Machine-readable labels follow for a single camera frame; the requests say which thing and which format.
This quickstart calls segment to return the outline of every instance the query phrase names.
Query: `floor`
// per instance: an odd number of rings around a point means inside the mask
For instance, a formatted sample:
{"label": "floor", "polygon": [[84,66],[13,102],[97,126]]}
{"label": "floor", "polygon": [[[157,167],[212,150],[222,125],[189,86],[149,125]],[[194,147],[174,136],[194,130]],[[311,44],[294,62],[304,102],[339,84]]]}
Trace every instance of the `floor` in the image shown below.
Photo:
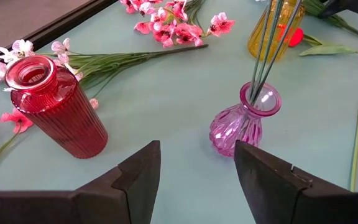
{"label": "floor", "polygon": [[0,0],[0,47],[30,34],[89,0]]}

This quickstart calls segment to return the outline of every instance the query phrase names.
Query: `glass bottle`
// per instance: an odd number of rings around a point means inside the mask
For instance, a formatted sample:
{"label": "glass bottle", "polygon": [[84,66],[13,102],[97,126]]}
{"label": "glass bottle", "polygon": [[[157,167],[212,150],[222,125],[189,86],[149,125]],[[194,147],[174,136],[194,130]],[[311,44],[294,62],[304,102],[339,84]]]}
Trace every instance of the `glass bottle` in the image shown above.
{"label": "glass bottle", "polygon": [[[270,14],[268,17],[267,22],[267,29],[265,32],[265,38],[262,46],[262,51],[260,53],[260,60],[263,60],[266,54],[266,48],[269,42],[270,37],[270,29],[272,27],[273,19],[274,19],[274,13],[275,13],[275,7],[277,4],[277,0],[273,0],[272,7],[270,8]],[[282,38],[282,35],[284,33],[284,30],[288,24],[288,21],[290,20],[290,17],[295,10],[295,4],[296,0],[284,0],[284,4],[280,13],[280,17],[278,18],[277,22],[277,28],[274,32],[274,37],[272,41],[271,48],[268,53],[267,61],[271,61],[274,55],[274,52],[276,51],[278,44],[280,43],[280,40]],[[259,43],[262,38],[262,29],[264,27],[265,17],[266,17],[266,10],[262,14],[262,17],[259,19],[258,24],[256,25],[254,31],[252,32],[251,36],[248,40],[248,51],[249,53],[254,56],[255,58],[258,56],[258,50],[259,50]],[[278,52],[276,60],[280,60],[285,51],[288,48],[289,41],[292,37],[292,35],[295,33],[296,28],[300,25],[303,16],[305,15],[305,7],[301,5],[298,9],[298,12],[296,13],[296,16],[292,22],[292,25],[290,27],[290,30],[288,31],[287,36],[284,39],[284,43]]]}
{"label": "glass bottle", "polygon": [[277,90],[265,83],[255,104],[248,99],[250,82],[240,90],[241,103],[220,112],[211,123],[209,139],[218,153],[234,156],[236,140],[258,147],[262,139],[262,118],[273,116],[281,107]]}
{"label": "glass bottle", "polygon": [[5,81],[13,105],[74,157],[93,157],[106,146],[106,129],[67,69],[34,55],[14,63]]}

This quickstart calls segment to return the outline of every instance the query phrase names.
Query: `table surface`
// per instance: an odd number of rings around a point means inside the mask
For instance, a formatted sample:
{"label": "table surface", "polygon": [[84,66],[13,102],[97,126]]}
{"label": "table surface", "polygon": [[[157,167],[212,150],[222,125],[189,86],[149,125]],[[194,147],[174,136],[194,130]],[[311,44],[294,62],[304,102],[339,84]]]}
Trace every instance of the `table surface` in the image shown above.
{"label": "table surface", "polygon": [[[72,190],[93,180],[151,140],[161,140],[160,187],[153,224],[254,223],[232,159],[217,154],[209,124],[239,102],[254,59],[246,42],[266,2],[208,0],[203,27],[225,11],[230,34],[205,40],[207,49],[153,59],[114,78],[98,96],[109,142],[98,156],[71,157],[37,127],[0,157],[0,190]],[[358,15],[340,13],[358,27]],[[142,19],[118,2],[63,35],[81,53],[161,50],[151,35],[134,32]],[[306,16],[301,27],[321,40],[358,49],[358,37]],[[298,57],[307,45],[288,49],[268,78],[281,94],[281,110],[263,123],[260,147],[301,169],[348,188],[358,107],[358,55]],[[39,50],[50,52],[50,45]],[[0,85],[0,116],[12,111]],[[92,95],[97,88],[87,92]],[[0,123],[0,145],[13,124]]]}

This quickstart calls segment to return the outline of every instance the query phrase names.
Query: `light blue table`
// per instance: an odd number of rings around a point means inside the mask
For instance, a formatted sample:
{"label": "light blue table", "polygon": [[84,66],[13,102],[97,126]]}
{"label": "light blue table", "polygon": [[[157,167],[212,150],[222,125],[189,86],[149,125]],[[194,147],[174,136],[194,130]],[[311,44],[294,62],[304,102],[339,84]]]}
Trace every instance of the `light blue table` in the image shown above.
{"label": "light blue table", "polygon": [[[225,11],[236,20],[232,33],[209,38],[207,49],[158,58],[116,77],[98,97],[98,114],[109,132],[100,155],[75,159],[33,127],[0,158],[0,190],[76,189],[159,139],[162,167],[153,224],[254,223],[234,163],[215,153],[208,131],[214,115],[239,102],[240,87],[251,78],[254,59],[245,46],[264,7],[265,2],[253,0],[207,0],[200,12],[204,27]],[[341,15],[358,27],[358,15]],[[115,3],[59,40],[70,37],[71,49],[82,53],[161,50],[151,35],[132,30],[141,19]],[[358,37],[313,17],[305,17],[301,27],[321,40],[358,49]],[[49,52],[49,47],[39,52]],[[283,105],[263,120],[260,147],[347,188],[358,55],[298,57],[307,47],[289,49],[273,67],[268,82]],[[0,116],[12,111],[3,88]],[[13,124],[0,123],[0,144],[12,136],[12,129]]]}

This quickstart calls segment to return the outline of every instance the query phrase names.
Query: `pink glass vase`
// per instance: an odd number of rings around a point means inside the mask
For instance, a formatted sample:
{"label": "pink glass vase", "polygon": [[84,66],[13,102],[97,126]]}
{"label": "pink glass vase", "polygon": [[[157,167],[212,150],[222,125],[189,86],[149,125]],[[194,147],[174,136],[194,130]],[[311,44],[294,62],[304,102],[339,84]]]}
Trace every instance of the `pink glass vase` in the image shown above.
{"label": "pink glass vase", "polygon": [[265,83],[255,104],[249,102],[250,82],[240,90],[241,103],[220,112],[211,123],[209,139],[218,153],[234,156],[236,140],[258,147],[262,139],[262,118],[272,116],[281,107],[277,90]]}
{"label": "pink glass vase", "polygon": [[71,155],[87,159],[106,146],[106,129],[67,69],[35,55],[14,63],[5,81],[13,105]]}

